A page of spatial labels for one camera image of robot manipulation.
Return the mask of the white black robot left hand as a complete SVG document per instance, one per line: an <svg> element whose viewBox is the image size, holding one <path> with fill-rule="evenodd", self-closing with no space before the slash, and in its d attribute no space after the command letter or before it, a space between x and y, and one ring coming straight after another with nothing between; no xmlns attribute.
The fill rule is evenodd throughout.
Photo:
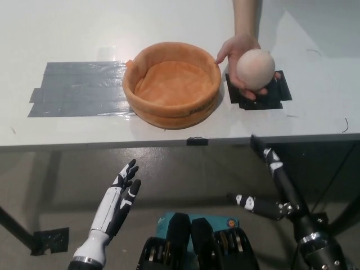
<svg viewBox="0 0 360 270"><path fill-rule="evenodd" d="M116 176L97 209L90 232L76 256L98 254L119 232L139 192L141 181L133 179L139 167L131 160Z"/></svg>

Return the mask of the person's bare hand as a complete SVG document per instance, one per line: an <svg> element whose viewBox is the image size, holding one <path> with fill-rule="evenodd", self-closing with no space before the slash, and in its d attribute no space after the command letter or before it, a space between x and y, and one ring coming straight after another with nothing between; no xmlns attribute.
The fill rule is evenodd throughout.
<svg viewBox="0 0 360 270"><path fill-rule="evenodd" d="M225 58L228 58L228 72L231 83L239 89L244 97L254 101L257 95L266 95L268 90L266 88L253 91L247 89L246 84L238 79L236 73L238 60L245 52L252 49L260 49L260 45L255 37L250 34L236 34L223 43L215 63L219 65Z"/></svg>

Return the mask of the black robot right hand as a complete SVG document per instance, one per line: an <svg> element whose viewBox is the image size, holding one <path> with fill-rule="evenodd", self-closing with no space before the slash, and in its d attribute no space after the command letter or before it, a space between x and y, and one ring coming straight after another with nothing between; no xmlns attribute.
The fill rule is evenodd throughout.
<svg viewBox="0 0 360 270"><path fill-rule="evenodd" d="M265 162L278 192L277 202L269 202L259 197L228 193L227 199L253 214L279 221L287 218L293 225L296 242L302 244L320 239L323 232L309 211L308 205L295 183L284 170L284 163L273 148L267 146L255 135L250 138L250 146Z"/></svg>

